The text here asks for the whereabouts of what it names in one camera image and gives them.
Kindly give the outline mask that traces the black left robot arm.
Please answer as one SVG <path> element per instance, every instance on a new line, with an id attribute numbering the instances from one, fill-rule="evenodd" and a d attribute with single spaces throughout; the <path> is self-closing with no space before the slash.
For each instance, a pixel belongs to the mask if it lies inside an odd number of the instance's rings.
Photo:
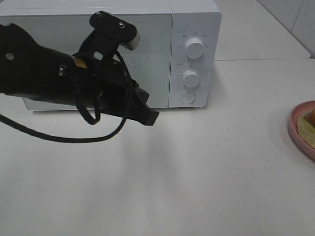
<path id="1" fill-rule="evenodd" d="M 149 95 L 131 78 L 118 47 L 137 37 L 134 25 L 94 26 L 79 51 L 68 55 L 39 45 L 16 24 L 0 28 L 0 91 L 34 101 L 75 106 L 94 125 L 101 114 L 155 123 Z"/>

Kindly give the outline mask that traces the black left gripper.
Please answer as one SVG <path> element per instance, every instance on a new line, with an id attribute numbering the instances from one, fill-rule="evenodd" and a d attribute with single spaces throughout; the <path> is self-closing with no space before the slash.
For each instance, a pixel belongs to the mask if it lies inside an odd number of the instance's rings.
<path id="1" fill-rule="evenodd" d="M 146 105 L 150 95 L 131 78 L 118 52 L 120 45 L 130 50 L 135 49 L 138 45 L 138 32 L 111 30 L 103 33 L 94 30 L 83 41 L 75 56 L 91 66 L 93 86 L 101 92 L 98 98 L 101 113 L 122 116 L 129 104 L 128 119 L 145 126 L 153 126 L 159 112 Z"/>

